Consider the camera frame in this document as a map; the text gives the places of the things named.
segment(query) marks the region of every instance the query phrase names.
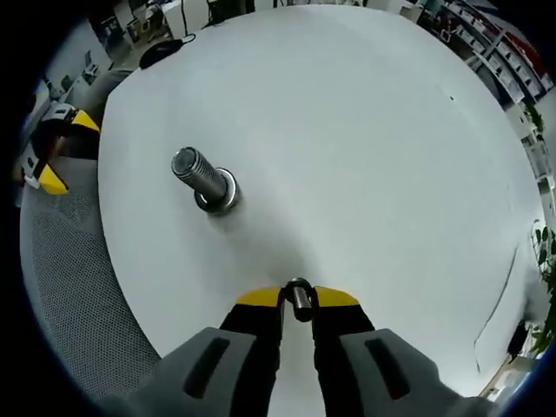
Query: office desk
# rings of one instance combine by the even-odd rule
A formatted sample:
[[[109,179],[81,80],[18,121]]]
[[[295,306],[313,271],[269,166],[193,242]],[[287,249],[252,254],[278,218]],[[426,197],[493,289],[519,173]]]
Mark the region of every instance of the office desk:
[[[160,355],[220,326],[244,292],[303,276],[359,298],[450,387],[477,394],[504,360],[523,301],[513,285],[534,259],[516,261],[487,360],[473,342],[542,216],[508,137],[482,81],[404,17],[300,6],[232,19],[110,96],[98,172],[110,258]],[[185,146],[234,173],[235,212],[196,207],[170,169]],[[310,326],[287,311],[269,415],[323,415]]]

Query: white round table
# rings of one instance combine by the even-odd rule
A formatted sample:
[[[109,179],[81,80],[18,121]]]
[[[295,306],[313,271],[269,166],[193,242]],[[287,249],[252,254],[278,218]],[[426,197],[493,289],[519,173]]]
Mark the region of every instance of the white round table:
[[[232,214],[207,216],[175,178],[185,146],[234,173]],[[133,73],[109,99],[98,181],[117,279],[160,355],[303,276],[357,297],[467,395],[503,360],[542,215],[480,79],[403,17],[355,7],[238,17]],[[283,337],[269,415],[323,415],[310,326],[288,313]]]

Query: black cable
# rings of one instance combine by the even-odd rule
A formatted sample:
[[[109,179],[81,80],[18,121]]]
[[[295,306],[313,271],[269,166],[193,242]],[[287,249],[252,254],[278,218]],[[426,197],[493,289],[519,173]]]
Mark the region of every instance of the black cable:
[[[188,22],[185,19],[185,10],[183,10],[183,0],[180,2],[180,8],[182,9],[182,19],[183,19],[183,28],[185,29],[185,36],[189,34],[188,32]]]

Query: gray mesh chair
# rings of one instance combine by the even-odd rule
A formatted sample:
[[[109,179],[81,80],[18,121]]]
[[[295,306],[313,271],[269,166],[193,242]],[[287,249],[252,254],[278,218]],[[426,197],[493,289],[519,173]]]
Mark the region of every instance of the gray mesh chair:
[[[85,393],[140,387],[160,360],[123,298],[103,238],[96,161],[58,158],[67,195],[25,186],[23,279],[45,335]]]

